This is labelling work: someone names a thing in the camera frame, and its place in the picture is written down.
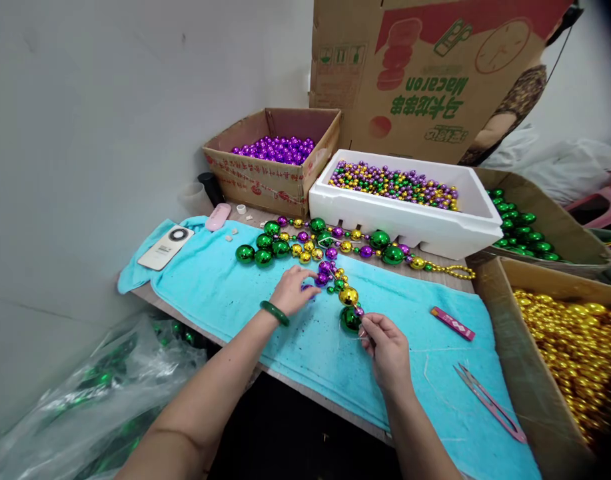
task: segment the white wall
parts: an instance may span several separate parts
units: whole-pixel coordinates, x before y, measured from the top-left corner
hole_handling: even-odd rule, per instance
[[[312,0],[0,0],[0,430],[142,304],[115,275],[265,106],[306,107]]]
[[[540,138],[528,159],[563,140],[589,138],[611,145],[611,32],[600,2],[582,0],[585,12],[574,25],[558,66],[538,104],[527,116]],[[548,74],[567,31],[542,57]]]

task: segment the styrofoam box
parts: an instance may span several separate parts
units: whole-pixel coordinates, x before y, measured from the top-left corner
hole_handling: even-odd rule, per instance
[[[390,170],[424,173],[458,188],[460,211],[443,210],[411,202],[394,200],[369,193],[341,189],[328,182],[340,160],[347,163],[364,161],[370,166]],[[344,229],[360,229],[365,233],[383,230],[392,240],[409,247],[462,259],[489,247],[503,234],[502,220],[474,171],[468,167],[443,163],[389,157],[351,150],[338,150],[309,192],[310,216],[321,217],[329,225],[342,221]]]

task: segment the jade bangle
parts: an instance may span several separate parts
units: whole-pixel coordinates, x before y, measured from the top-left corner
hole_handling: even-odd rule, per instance
[[[274,315],[282,325],[288,327],[290,325],[290,319],[281,310],[277,309],[274,305],[269,303],[267,300],[261,302],[261,308],[267,310],[269,313]]]

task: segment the person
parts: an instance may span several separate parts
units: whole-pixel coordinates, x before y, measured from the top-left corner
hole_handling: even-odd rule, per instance
[[[583,9],[579,7],[578,0],[574,0],[547,38],[545,47],[549,47],[565,30],[571,28],[582,13]],[[487,160],[503,139],[513,132],[536,106],[547,85],[547,68],[541,60],[544,50],[545,48],[537,52],[526,70],[520,74],[483,130],[478,133],[474,143],[458,162],[459,165],[477,167]]]
[[[308,277],[315,278],[316,273],[299,266],[285,271],[269,303],[285,315],[294,315],[320,293],[317,287],[301,291]],[[165,407],[115,478],[201,478],[261,352],[279,325],[272,313],[259,310]],[[359,336],[372,357],[403,478],[461,480],[414,394],[405,335],[384,315],[367,313]]]

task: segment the hand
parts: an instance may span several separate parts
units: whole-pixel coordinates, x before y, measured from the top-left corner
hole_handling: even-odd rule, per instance
[[[383,395],[402,390],[413,394],[409,344],[394,322],[380,313],[366,313],[358,336],[362,338],[360,344],[374,359],[374,376]]]
[[[310,287],[301,291],[303,280],[307,277],[316,278],[316,273],[302,269],[298,265],[286,270],[270,298],[270,303],[285,315],[294,315],[312,297],[320,293],[318,287]]]

